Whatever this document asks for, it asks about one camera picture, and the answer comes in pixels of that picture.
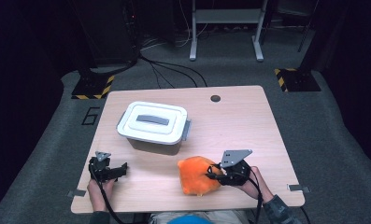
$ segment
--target white plastic container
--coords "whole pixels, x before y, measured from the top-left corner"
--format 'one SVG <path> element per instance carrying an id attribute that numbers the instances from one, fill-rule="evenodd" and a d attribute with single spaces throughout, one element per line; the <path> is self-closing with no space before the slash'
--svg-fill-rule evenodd
<path id="1" fill-rule="evenodd" d="M 136 101 L 127 107 L 117 130 L 135 149 L 176 155 L 189 131 L 187 118 L 180 106 Z"/>

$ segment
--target container lid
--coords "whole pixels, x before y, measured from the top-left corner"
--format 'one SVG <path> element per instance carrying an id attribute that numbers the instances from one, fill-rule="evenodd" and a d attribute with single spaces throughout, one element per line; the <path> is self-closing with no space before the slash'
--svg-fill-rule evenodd
<path id="1" fill-rule="evenodd" d="M 127 107 L 117 130 L 131 139 L 174 145 L 181 140 L 187 116 L 180 106 L 136 101 Z"/>

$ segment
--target wire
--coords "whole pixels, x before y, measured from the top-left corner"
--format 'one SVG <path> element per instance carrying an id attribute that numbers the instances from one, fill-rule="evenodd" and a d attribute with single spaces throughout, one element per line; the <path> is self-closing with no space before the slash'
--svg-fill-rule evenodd
<path id="1" fill-rule="evenodd" d="M 263 198 L 263 195 L 262 195 L 261 190 L 259 188 L 259 182 L 258 182 L 257 175 L 252 171 L 252 169 L 250 169 L 250 171 L 254 174 L 256 183 L 251 178 L 249 178 L 248 176 L 245 176 L 241 173 L 233 172 L 233 174 L 241 175 L 241 176 L 247 178 L 251 182 L 251 184 L 258 190 L 257 214 L 255 215 L 255 224 L 258 224 L 259 216 L 261 214 L 262 201 L 264 200 L 264 198 Z"/>
<path id="2" fill-rule="evenodd" d="M 119 217 L 115 214 L 115 212 L 113 211 L 113 209 L 112 209 L 112 207 L 109 203 L 109 200 L 107 198 L 106 191 L 103 188 L 103 183 L 97 179 L 97 177 L 95 176 L 95 173 L 94 173 L 94 169 L 92 168 L 92 166 L 90 164 L 89 164 L 89 170 L 90 170 L 90 173 L 93 176 L 93 179 L 97 183 L 97 186 L 101 191 L 101 194 L 103 195 L 104 202 L 106 203 L 106 207 L 107 207 L 109 213 L 111 214 L 111 216 L 113 217 L 113 219 L 115 219 L 115 221 L 118 222 L 119 224 L 126 224 L 126 223 L 122 222 L 119 219 Z M 132 224 L 148 224 L 148 221 L 147 222 L 133 222 Z"/>
<path id="3" fill-rule="evenodd" d="M 174 88 L 174 86 L 173 86 L 173 85 L 172 85 L 172 84 L 171 84 L 171 83 L 170 83 L 166 78 L 164 78 L 164 76 L 163 76 L 163 75 L 162 75 L 162 74 L 161 74 L 161 73 L 160 73 L 160 72 L 159 72 L 159 71 L 154 67 L 154 65 L 160 66 L 160 67 L 165 68 L 165 69 L 167 69 L 167 70 L 171 70 L 171 71 L 174 71 L 174 72 L 180 73 L 180 74 L 182 74 L 183 76 L 188 77 L 188 78 L 193 82 L 193 85 L 197 88 L 198 86 L 197 86 L 195 80 L 194 80 L 191 76 L 189 76 L 189 75 L 187 75 L 187 74 L 185 74 L 185 73 L 183 73 L 183 72 L 181 72 L 181 71 L 179 71 L 179 70 L 177 70 L 177 69 L 171 68 L 171 67 L 169 67 L 169 66 L 167 66 L 167 65 L 170 65 L 170 66 L 176 66 L 176 67 L 185 68 L 185 69 L 189 69 L 189 70 L 195 72 L 195 73 L 196 73 L 200 78 L 202 78 L 202 80 L 203 80 L 205 86 L 207 87 L 206 80 L 203 78 L 203 76 L 202 76 L 200 73 L 198 73 L 197 71 L 191 69 L 190 67 L 186 67 L 186 66 L 179 65 L 179 64 L 174 64 L 174 63 L 163 63 L 163 62 L 153 61 L 153 60 L 150 60 L 150 59 L 145 58 L 145 57 L 142 56 L 141 54 L 139 55 L 139 58 L 140 58 L 141 60 L 144 60 L 145 62 L 149 63 L 149 64 L 152 66 L 152 69 L 153 69 L 153 72 L 155 73 L 155 76 L 157 76 L 156 72 L 159 73 L 160 76 L 161 76 L 161 77 L 162 77 L 162 78 L 163 78 L 167 83 L 169 83 L 170 86 L 173 87 L 173 88 Z"/>
<path id="4" fill-rule="evenodd" d="M 181 8 L 182 17 L 185 20 L 186 29 L 188 31 L 188 38 L 186 39 L 185 43 L 183 43 L 182 45 L 178 46 L 179 48 L 181 48 L 181 47 L 184 47 L 188 43 L 189 40 L 191 40 L 191 30 L 189 29 L 189 24 L 188 24 L 188 21 L 186 20 L 184 9 L 182 8 L 181 0 L 178 0 L 178 2 L 179 2 L 179 7 Z"/>
<path id="5" fill-rule="evenodd" d="M 214 5 L 215 5 L 215 0 L 212 1 L 211 9 L 214 9 Z M 203 27 L 203 29 L 199 32 L 199 34 L 196 35 L 196 37 L 198 37 L 200 34 L 202 34 L 205 31 L 207 26 L 208 26 L 208 23 L 206 23 L 205 27 Z"/>
<path id="6" fill-rule="evenodd" d="M 143 48 L 142 50 L 150 49 L 150 48 L 154 48 L 154 47 L 157 47 L 157 46 L 160 46 L 160 45 L 165 45 L 165 44 L 167 44 L 167 42 L 164 42 L 164 43 L 157 43 L 157 44 L 154 44 L 154 45 L 151 45 L 151 46 L 145 47 L 145 48 Z"/>
<path id="7" fill-rule="evenodd" d="M 307 218 L 307 223 L 308 224 L 311 224 L 310 219 L 308 218 L 308 215 L 307 215 L 307 211 L 305 211 L 304 206 L 301 206 L 301 210 L 304 213 L 305 217 Z"/>

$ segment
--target black cable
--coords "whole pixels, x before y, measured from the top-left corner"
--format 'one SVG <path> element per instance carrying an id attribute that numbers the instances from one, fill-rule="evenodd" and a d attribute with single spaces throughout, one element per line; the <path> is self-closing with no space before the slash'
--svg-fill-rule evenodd
<path id="1" fill-rule="evenodd" d="M 155 64 L 155 65 L 161 66 L 162 68 L 165 68 L 165 69 L 168 69 L 168 70 L 171 70 L 171 71 L 174 71 L 174 72 L 180 73 L 180 74 L 182 74 L 183 76 L 188 77 L 188 78 L 193 82 L 194 86 L 197 88 L 198 86 L 197 86 L 196 82 L 194 81 L 194 79 L 193 79 L 192 77 L 190 77 L 189 75 L 187 75 L 187 74 L 185 74 L 185 73 L 183 73 L 183 72 L 181 72 L 181 71 L 179 71 L 179 70 L 177 70 L 177 69 L 174 69 L 174 68 L 170 68 L 170 67 L 168 67 L 168 66 L 165 66 L 164 64 L 166 64 L 166 65 L 171 65 L 171 66 L 176 66 L 176 67 L 181 67 L 181 68 L 185 68 L 185 69 L 189 69 L 189 70 L 195 72 L 195 73 L 196 73 L 200 78 L 202 78 L 203 81 L 204 81 L 205 86 L 207 87 L 206 80 L 203 78 L 203 76 L 202 76 L 200 73 L 198 73 L 197 71 L 191 69 L 190 67 L 186 67 L 186 66 L 182 66 L 182 65 L 174 64 L 174 63 L 163 63 L 163 62 L 153 61 L 153 60 L 150 60 L 150 59 L 144 57 L 144 56 L 141 55 L 141 54 L 139 54 L 139 58 L 140 58 L 141 60 L 144 60 L 144 61 L 147 62 L 147 63 Z"/>
<path id="2" fill-rule="evenodd" d="M 301 210 L 304 213 L 305 217 L 307 218 L 307 223 L 308 224 L 311 224 L 310 219 L 308 218 L 308 215 L 307 215 L 307 211 L 305 211 L 304 206 L 301 206 Z"/>
<path id="3" fill-rule="evenodd" d="M 234 174 L 241 175 L 243 177 L 246 177 L 251 182 L 251 184 L 258 190 L 257 214 L 255 215 L 255 224 L 258 224 L 259 216 L 261 214 L 262 201 L 264 200 L 264 198 L 263 198 L 263 195 L 262 195 L 261 190 L 259 188 L 259 182 L 258 182 L 257 175 L 251 169 L 250 169 L 250 171 L 254 174 L 255 180 L 256 180 L 257 183 L 255 183 L 255 181 L 253 181 L 248 176 L 245 176 L 245 175 L 243 175 L 241 173 L 234 172 Z"/>
<path id="4" fill-rule="evenodd" d="M 164 81 L 166 81 L 173 89 L 175 89 L 175 87 L 163 76 L 162 73 L 159 72 L 159 70 L 157 70 L 154 66 L 153 66 L 153 63 L 150 63 L 150 66 L 152 67 L 152 70 L 153 70 L 153 73 L 155 74 L 156 76 L 156 82 L 158 83 L 158 86 L 159 86 L 159 89 L 161 89 L 161 85 L 159 83 L 159 76 L 162 77 L 162 79 L 164 79 Z"/>
<path id="5" fill-rule="evenodd" d="M 95 182 L 97 183 L 97 186 L 98 188 L 100 189 L 101 191 L 101 194 L 103 195 L 103 198 L 104 198 L 104 202 L 106 203 L 106 207 L 108 209 L 108 212 L 111 214 L 111 216 L 113 217 L 113 219 L 115 219 L 116 222 L 120 223 L 120 224 L 126 224 L 124 222 L 122 222 L 118 216 L 115 214 L 115 212 L 113 211 L 110 203 L 109 203 L 109 200 L 107 198 L 107 195 L 106 195 L 106 191 L 104 190 L 103 188 L 103 183 L 101 181 L 99 181 L 97 179 L 97 177 L 95 176 L 95 173 L 94 173 L 94 169 L 92 168 L 92 166 L 89 164 L 89 170 L 90 170 L 90 173 L 92 174 L 93 176 L 93 179 L 95 180 Z M 133 222 L 132 224 L 148 224 L 148 221 L 147 222 Z"/>
<path id="6" fill-rule="evenodd" d="M 200 78 L 202 78 L 203 82 L 205 83 L 205 86 L 207 87 L 207 83 L 206 83 L 205 78 L 204 78 L 200 73 L 198 73 L 196 70 L 191 69 L 190 67 L 187 67 L 187 66 L 183 66 L 183 65 L 179 65 L 179 64 L 174 64 L 174 63 L 162 63 L 162 64 L 167 64 L 167 65 L 177 66 L 177 67 L 181 67 L 181 68 L 189 69 L 189 70 L 195 72 L 195 73 L 196 73 Z"/>

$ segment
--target human hand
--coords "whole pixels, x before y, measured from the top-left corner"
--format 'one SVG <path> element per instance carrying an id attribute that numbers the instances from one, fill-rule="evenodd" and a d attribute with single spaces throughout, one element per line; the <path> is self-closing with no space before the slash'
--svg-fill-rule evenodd
<path id="1" fill-rule="evenodd" d="M 108 200 L 112 197 L 112 189 L 115 180 L 111 179 L 107 182 L 103 183 L 103 190 L 106 192 L 106 196 Z M 94 179 L 89 181 L 89 185 L 87 187 L 89 191 L 90 201 L 92 203 L 93 211 L 104 211 L 106 212 L 107 206 L 106 202 L 104 201 L 103 194 L 101 193 L 100 188 L 98 187 L 97 182 Z"/>
<path id="2" fill-rule="evenodd" d="M 260 191 L 263 195 L 263 203 L 269 202 L 270 200 L 273 199 L 274 195 L 272 194 L 269 187 L 264 182 L 264 178 L 262 177 L 261 172 L 259 171 L 258 167 L 252 166 L 251 170 L 252 170 L 252 172 L 254 172 L 255 175 L 251 172 L 250 173 L 250 179 L 253 180 L 256 184 L 259 183 L 259 188 L 260 188 Z M 243 190 L 251 198 L 258 200 L 258 193 L 259 192 L 250 181 L 247 181 L 242 186 L 235 186 L 235 188 Z"/>

